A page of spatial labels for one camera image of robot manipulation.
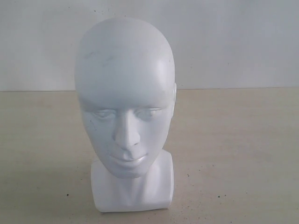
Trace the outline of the white mannequin head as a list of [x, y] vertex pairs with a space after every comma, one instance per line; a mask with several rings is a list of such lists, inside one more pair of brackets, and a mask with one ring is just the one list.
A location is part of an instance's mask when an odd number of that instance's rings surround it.
[[164, 35], [133, 18], [102, 21], [83, 36], [75, 65], [82, 121], [101, 212], [168, 208], [172, 156], [163, 149], [176, 100], [175, 65]]

